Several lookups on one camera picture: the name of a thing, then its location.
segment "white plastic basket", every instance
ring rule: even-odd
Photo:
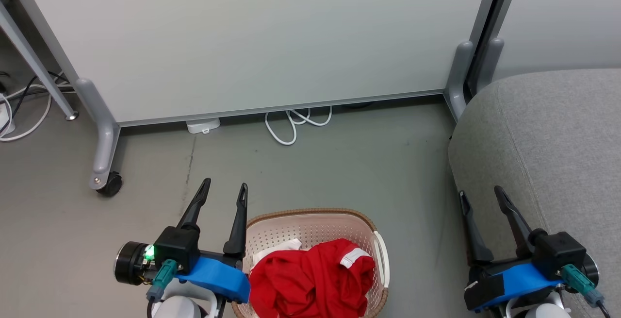
[[[384,240],[368,217],[348,209],[302,209],[255,217],[248,222],[244,272],[254,266],[254,254],[294,238],[302,242],[302,249],[345,238],[373,256],[376,269],[364,316],[379,314],[388,297],[390,265]],[[233,303],[233,311],[238,318],[258,318],[250,304]]]

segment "brown basket rim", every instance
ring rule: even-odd
[[[366,223],[369,226],[369,228],[373,230],[373,232],[377,232],[377,228],[375,227],[375,224],[373,223],[373,221],[371,221],[371,219],[369,219],[362,212],[358,212],[356,210],[351,210],[351,209],[340,209],[340,208],[313,208],[313,209],[297,209],[297,210],[271,212],[269,214],[263,214],[257,217],[253,217],[246,224],[246,228],[250,227],[251,225],[255,225],[256,223],[260,221],[270,220],[272,218],[278,218],[278,217],[284,217],[284,216],[312,215],[312,214],[344,214],[344,215],[355,216],[363,220],[364,223]],[[375,307],[375,309],[373,309],[371,312],[366,314],[364,318],[376,318],[379,315],[379,312],[384,308],[384,305],[386,304],[386,300],[388,300],[388,288],[387,287],[385,287],[382,290],[382,297],[379,299],[379,302],[377,303],[377,306]],[[246,318],[246,316],[244,316],[242,314],[242,311],[239,309],[239,304],[232,302],[231,308],[233,309],[233,312],[235,313],[235,316],[237,316],[237,318]]]
[[[351,209],[339,209],[339,208],[297,209],[297,210],[272,212],[270,214],[263,214],[263,215],[259,215],[257,217],[252,218],[246,224],[246,228],[260,221],[270,220],[272,218],[285,217],[285,216],[313,215],[313,214],[344,214],[344,215],[355,216],[363,220],[364,223],[366,223],[373,232],[377,231],[377,228],[375,227],[373,221],[371,221],[371,219],[369,219],[362,212],[358,212],[356,210],[351,210]]]

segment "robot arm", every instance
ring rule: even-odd
[[[494,192],[511,227],[517,257],[494,261],[475,225],[474,210],[466,194],[460,192],[470,266],[464,290],[468,310],[491,310],[510,318],[511,309],[526,307],[522,317],[568,317],[560,299],[565,290],[579,292],[591,307],[598,307],[609,318],[604,297],[596,289],[599,271],[583,245],[567,232],[531,230],[503,188],[495,186]]]
[[[204,179],[176,227],[169,226],[152,245],[129,241],[118,252],[118,282],[150,285],[147,317],[221,318],[227,302],[248,302],[250,282],[241,271],[246,245],[248,186],[242,184],[237,213],[223,253],[198,249],[196,224],[211,179]],[[209,315],[190,298],[209,301]]]

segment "black cable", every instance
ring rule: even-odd
[[[153,318],[153,301],[155,301],[155,298],[151,296],[147,304],[147,318]]]
[[[0,72],[0,77],[10,78],[11,75],[9,73],[7,73],[7,72]],[[0,81],[0,92],[3,93],[3,94],[6,92],[6,86],[4,86],[2,81]]]
[[[24,98],[26,97],[26,95],[28,93],[28,89],[35,82],[35,80],[37,80],[36,76],[33,77],[31,79],[31,81],[28,82],[28,85],[26,85],[26,88],[24,89],[24,92],[22,92],[22,95],[20,95],[20,97],[19,97],[19,102],[17,102],[17,105],[15,106],[15,108],[13,108],[13,115],[12,115],[12,117],[15,117],[15,114],[17,114],[18,109],[20,108],[20,106],[22,106],[22,102],[24,101]]]
[[[53,72],[48,72],[50,75],[53,75],[55,77],[57,77],[58,79],[61,79],[62,81],[66,81],[69,82],[67,79],[65,79],[64,77],[61,77],[60,75],[53,73]],[[28,85],[26,85],[26,88],[24,89],[24,92],[22,92],[22,95],[19,97],[19,102],[17,102],[17,105],[15,106],[15,108],[13,109],[13,117],[15,117],[15,114],[17,114],[18,109],[20,108],[20,106],[22,106],[22,102],[24,101],[24,97],[26,97],[28,95],[28,89],[31,87],[31,85],[33,84],[33,82],[35,82],[35,80],[37,80],[37,76],[33,77],[31,79],[31,81],[28,82]]]
[[[51,76],[53,76],[53,77],[57,77],[58,79],[60,79],[60,80],[62,80],[62,81],[69,82],[69,81],[68,81],[65,77],[63,77],[63,76],[61,76],[61,75],[58,75],[58,74],[56,74],[56,73],[53,73],[53,72],[51,72],[51,71],[49,71],[49,70],[48,70],[48,74],[49,74],[49,75],[51,75]]]
[[[75,92],[75,90],[73,90],[72,87],[67,86],[67,88],[60,88],[60,92],[62,93],[67,93],[67,92]],[[49,92],[47,90],[44,89],[40,89],[37,91],[33,91],[33,92],[29,92],[26,97],[28,96],[32,96],[32,95],[40,95],[40,94],[49,94]],[[9,101],[17,101],[18,98],[15,97],[14,99],[9,99]]]
[[[597,307],[601,309],[602,314],[604,315],[605,318],[610,318],[610,313],[608,313],[608,310],[606,309],[602,301],[597,301]]]
[[[563,287],[556,287],[556,292],[558,293],[558,298],[561,299],[561,304],[565,307],[565,300],[563,300]]]

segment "teal connector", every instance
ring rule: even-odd
[[[177,275],[177,262],[175,260],[166,260],[162,262],[160,271],[157,272],[153,285],[147,291],[147,300],[153,299],[153,302],[159,302],[164,295],[164,290],[168,283]]]
[[[601,302],[601,305],[604,304],[604,296],[597,291],[595,284],[574,265],[563,266],[561,277],[568,286],[582,294],[592,308],[597,307],[597,302]]]

